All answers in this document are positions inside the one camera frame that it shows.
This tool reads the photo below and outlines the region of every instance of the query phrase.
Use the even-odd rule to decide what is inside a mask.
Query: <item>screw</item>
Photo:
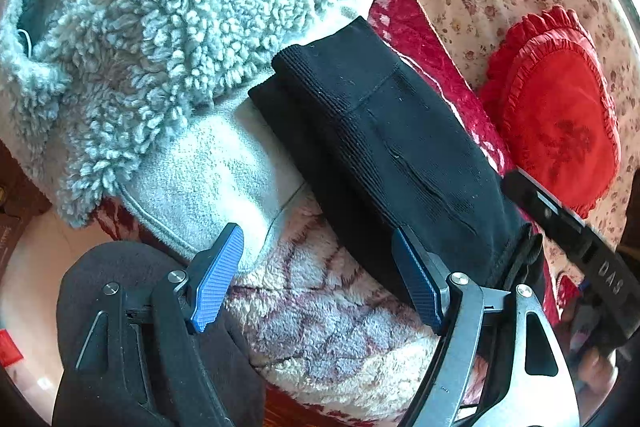
[[[533,295],[533,290],[529,288],[526,284],[518,284],[516,286],[516,292],[518,292],[523,297],[527,297],[527,298]]]
[[[469,277],[467,277],[462,272],[453,272],[451,274],[451,280],[456,284],[460,284],[461,286],[469,284]]]
[[[105,295],[116,295],[118,290],[120,289],[120,285],[116,282],[109,282],[102,287],[102,293]]]
[[[169,272],[169,275],[166,276],[166,278],[169,279],[169,282],[176,284],[178,282],[184,281],[187,278],[187,274],[182,270],[174,270],[172,272]]]

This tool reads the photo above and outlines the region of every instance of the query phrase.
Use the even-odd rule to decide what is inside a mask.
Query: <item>red heart-shaped pillow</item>
[[[586,217],[620,167],[613,99],[593,40],[554,6],[512,26],[479,97],[514,162]]]

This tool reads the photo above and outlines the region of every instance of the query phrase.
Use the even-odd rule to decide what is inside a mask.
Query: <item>folded black garment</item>
[[[172,270],[184,269],[164,253],[140,243],[117,241],[92,248],[65,274],[60,285],[56,321],[58,349],[63,367],[72,367],[92,318],[95,299],[102,287],[117,281],[133,289],[155,285]],[[265,384],[249,364],[249,347],[239,325],[224,309],[204,333],[196,335],[200,358],[229,417],[238,427],[262,427]],[[152,383],[158,384],[157,363],[149,360]],[[171,399],[159,393],[156,405],[172,410]]]
[[[338,239],[410,302],[390,236],[410,226],[427,250],[480,285],[532,285],[542,242],[446,102],[362,18],[275,56],[249,96],[312,186]]]

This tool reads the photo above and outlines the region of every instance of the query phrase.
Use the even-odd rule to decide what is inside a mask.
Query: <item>light blue fleece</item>
[[[336,1],[0,0],[0,139],[82,225],[194,107],[254,76]]]

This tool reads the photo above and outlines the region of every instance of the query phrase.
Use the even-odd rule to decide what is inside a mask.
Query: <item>human hand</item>
[[[577,299],[574,299],[564,309],[560,317],[560,324],[556,326],[556,337],[566,358],[571,340],[571,324],[575,317]],[[609,358],[601,356],[593,347],[588,350],[578,365],[578,378],[585,386],[576,392],[580,425],[584,425],[598,410],[616,383],[618,369],[616,367],[615,351]]]

